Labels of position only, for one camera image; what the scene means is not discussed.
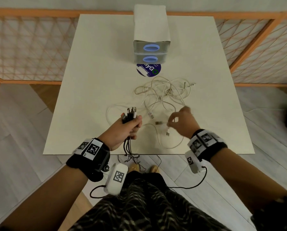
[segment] gray wall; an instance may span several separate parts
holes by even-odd
[[[38,9],[133,10],[134,4],[169,11],[287,11],[287,0],[0,0],[0,7]]]

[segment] wristband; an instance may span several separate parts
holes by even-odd
[[[86,139],[73,151],[66,165],[80,169],[89,180],[98,182],[103,179],[101,170],[107,165],[109,158],[110,151],[106,144],[97,138]]]
[[[223,148],[227,148],[224,140],[213,132],[205,129],[197,130],[188,143],[191,151],[196,155],[199,161],[210,161]]]

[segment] foot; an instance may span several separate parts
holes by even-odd
[[[127,173],[132,172],[132,171],[137,171],[137,172],[139,172],[139,164],[132,163],[132,164],[130,165],[130,167],[128,167]]]
[[[152,165],[149,172],[160,173],[159,167],[157,165]]]

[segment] person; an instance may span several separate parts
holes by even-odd
[[[119,119],[98,139],[113,151],[128,136],[135,140],[141,125],[141,116],[126,124]],[[189,139],[201,130],[188,107],[172,113],[168,126]],[[227,147],[203,159],[250,210],[257,230],[287,230],[287,190]],[[131,168],[120,194],[105,196],[70,230],[229,230],[170,190],[157,172],[156,166],[146,174]],[[87,180],[80,169],[64,166],[18,206],[0,230],[58,230]]]

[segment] round sticker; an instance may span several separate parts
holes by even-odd
[[[154,77],[161,71],[161,64],[137,64],[137,71],[142,76]]]

